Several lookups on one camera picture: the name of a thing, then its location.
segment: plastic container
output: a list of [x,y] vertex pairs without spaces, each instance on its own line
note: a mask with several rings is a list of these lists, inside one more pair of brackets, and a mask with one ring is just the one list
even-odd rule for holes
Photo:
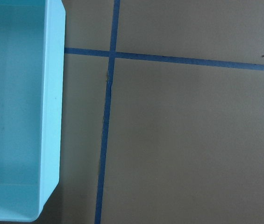
[[59,180],[65,10],[0,0],[0,221],[38,218]]

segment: blue painter's tape line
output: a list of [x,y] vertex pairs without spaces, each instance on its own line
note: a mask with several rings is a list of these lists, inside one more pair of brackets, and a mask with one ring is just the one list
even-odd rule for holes
[[103,132],[102,132],[102,143],[100,149],[100,173],[99,173],[98,191],[96,198],[96,210],[95,210],[95,220],[94,220],[95,224],[100,224],[101,221],[119,9],[120,9],[120,0],[114,0],[110,51],[109,51],[109,64],[108,64],[108,81],[106,86],[104,122],[103,122]]
[[238,63],[238,62],[224,62],[206,59],[195,59],[186,57],[170,57],[170,56],[158,56],[158,55],[144,55],[144,54],[133,54],[116,52],[116,58],[134,59],[134,60],[145,60],[155,62],[170,62],[170,63],[181,63],[181,64],[196,64],[206,65],[224,68],[235,68],[235,69],[249,69],[249,70],[262,70],[264,71],[264,65],[262,64],[250,64],[250,63]]
[[105,50],[65,48],[64,52],[66,54],[73,54],[73,55],[89,55],[89,56],[109,57],[109,51],[105,51]]

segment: light blue plastic bin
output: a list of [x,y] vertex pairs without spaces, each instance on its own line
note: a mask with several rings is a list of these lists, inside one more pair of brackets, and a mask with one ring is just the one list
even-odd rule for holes
[[59,180],[65,10],[0,0],[0,221],[38,218]]

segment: blue tape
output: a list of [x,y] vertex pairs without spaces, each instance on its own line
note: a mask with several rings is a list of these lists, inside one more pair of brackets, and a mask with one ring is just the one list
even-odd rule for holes
[[73,55],[89,55],[89,56],[109,57],[109,51],[105,51],[105,50],[65,48],[64,52],[66,54],[73,54]]
[[95,220],[94,220],[95,224],[100,224],[101,221],[119,8],[120,8],[120,0],[114,0],[111,41],[110,41],[110,51],[109,51],[109,64],[108,64],[108,81],[106,85],[104,122],[103,122],[103,132],[102,132],[102,143],[100,149],[100,173],[99,173],[98,191],[96,197],[96,210],[95,210]]
[[170,56],[158,56],[158,55],[144,55],[144,54],[133,54],[116,52],[116,58],[134,59],[134,60],[145,60],[155,62],[170,62],[170,63],[181,63],[181,64],[195,64],[195,65],[206,65],[224,68],[235,68],[235,69],[249,69],[249,70],[262,70],[264,71],[264,65],[262,64],[250,64],[250,63],[238,63],[238,62],[224,62],[206,59],[195,59],[185,57],[170,57]]

